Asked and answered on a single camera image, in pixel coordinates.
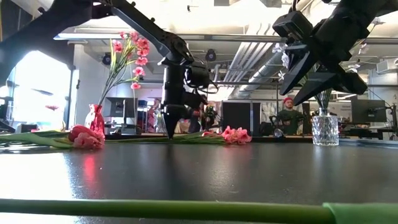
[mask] table surface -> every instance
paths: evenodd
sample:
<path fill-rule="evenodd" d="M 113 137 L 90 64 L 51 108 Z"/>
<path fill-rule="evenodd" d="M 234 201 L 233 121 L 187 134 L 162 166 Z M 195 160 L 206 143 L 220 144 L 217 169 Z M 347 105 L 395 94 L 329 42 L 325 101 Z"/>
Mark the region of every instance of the table surface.
<path fill-rule="evenodd" d="M 398 149 L 109 144 L 98 152 L 0 154 L 0 170 L 1 198 L 398 202 Z M 133 222 L 138 220 L 0 214 L 0 223 Z"/>

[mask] robotic arm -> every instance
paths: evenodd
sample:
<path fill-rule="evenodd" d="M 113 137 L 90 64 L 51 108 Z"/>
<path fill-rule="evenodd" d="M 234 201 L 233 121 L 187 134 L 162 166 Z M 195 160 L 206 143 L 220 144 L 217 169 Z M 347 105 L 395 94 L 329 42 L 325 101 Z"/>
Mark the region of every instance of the robotic arm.
<path fill-rule="evenodd" d="M 319 68 L 309 74 L 294 105 L 329 88 L 363 94 L 367 89 L 365 82 L 357 73 L 345 72 L 339 63 L 352 57 L 349 50 L 369 35 L 367 27 L 376 16 L 396 10 L 397 0 L 341 0 L 332 15 L 315 27 L 300 11 L 292 10 L 279 17 L 272 27 L 286 39 L 285 51 L 290 59 L 280 94 L 288 93 L 316 63 Z"/>
<path fill-rule="evenodd" d="M 178 120 L 187 109 L 206 103 L 197 93 L 189 93 L 184 83 L 195 88 L 207 88 L 210 84 L 208 70 L 195 62 L 186 42 L 179 36 L 166 32 L 139 12 L 135 3 L 126 0 L 54 0 L 50 9 L 25 26 L 19 32 L 0 43 L 0 82 L 5 82 L 16 64 L 30 51 L 48 46 L 48 42 L 69 27 L 78 26 L 90 19 L 118 16 L 141 35 L 151 41 L 164 57 L 165 66 L 162 114 L 167 134 L 173 138 Z"/>

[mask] clear crystal vase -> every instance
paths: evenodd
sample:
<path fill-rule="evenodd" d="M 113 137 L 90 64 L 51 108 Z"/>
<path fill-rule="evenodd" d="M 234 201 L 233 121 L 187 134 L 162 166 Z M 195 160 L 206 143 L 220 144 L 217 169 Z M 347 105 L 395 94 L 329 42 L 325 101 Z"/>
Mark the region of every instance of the clear crystal vase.
<path fill-rule="evenodd" d="M 328 109 L 319 109 L 312 118 L 312 142 L 317 146 L 338 146 L 338 118 Z"/>

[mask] red glass vase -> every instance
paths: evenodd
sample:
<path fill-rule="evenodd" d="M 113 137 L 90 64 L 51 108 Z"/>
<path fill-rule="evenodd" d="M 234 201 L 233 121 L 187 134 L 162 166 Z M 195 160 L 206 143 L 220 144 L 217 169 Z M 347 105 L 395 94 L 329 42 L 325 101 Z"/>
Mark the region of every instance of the red glass vase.
<path fill-rule="evenodd" d="M 105 134 L 105 122 L 101 105 L 90 105 L 90 112 L 86 117 L 85 126 L 93 131 L 101 131 Z"/>

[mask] computer monitor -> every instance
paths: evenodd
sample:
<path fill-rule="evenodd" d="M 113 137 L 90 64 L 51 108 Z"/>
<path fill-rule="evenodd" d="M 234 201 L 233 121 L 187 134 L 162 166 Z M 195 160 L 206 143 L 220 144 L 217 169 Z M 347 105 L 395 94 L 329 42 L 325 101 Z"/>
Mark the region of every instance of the computer monitor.
<path fill-rule="evenodd" d="M 354 123 L 387 122 L 384 100 L 351 100 Z"/>
<path fill-rule="evenodd" d="M 135 118 L 137 98 L 107 97 L 106 99 L 111 102 L 110 117 L 123 118 L 123 113 L 126 113 L 127 118 Z"/>

